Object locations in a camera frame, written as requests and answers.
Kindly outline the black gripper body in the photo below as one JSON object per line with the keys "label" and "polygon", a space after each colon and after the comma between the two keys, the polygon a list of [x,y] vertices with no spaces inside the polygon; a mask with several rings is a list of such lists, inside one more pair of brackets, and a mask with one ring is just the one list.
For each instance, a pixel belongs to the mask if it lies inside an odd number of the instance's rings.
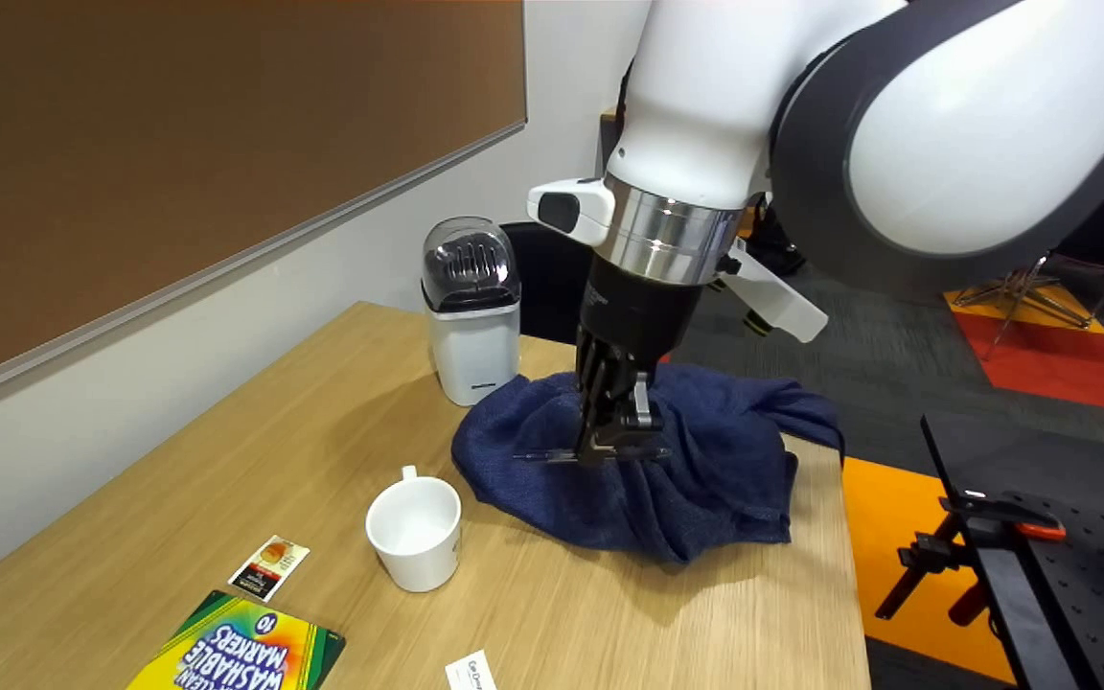
{"label": "black gripper body", "polygon": [[661,362],[684,340],[699,306],[696,286],[661,286],[595,263],[582,287],[574,379],[610,372],[605,432],[616,432],[624,379],[644,369],[657,389]]}

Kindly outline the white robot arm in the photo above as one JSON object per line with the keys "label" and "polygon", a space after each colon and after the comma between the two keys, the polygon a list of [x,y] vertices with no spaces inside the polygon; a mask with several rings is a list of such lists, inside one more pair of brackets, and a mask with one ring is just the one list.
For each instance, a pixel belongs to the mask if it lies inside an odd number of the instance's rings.
{"label": "white robot arm", "polygon": [[1104,0],[652,0],[605,168],[528,191],[591,251],[582,455],[661,444],[661,362],[711,286],[798,340],[825,329],[738,254],[751,202],[863,287],[1042,259],[1104,202]]}

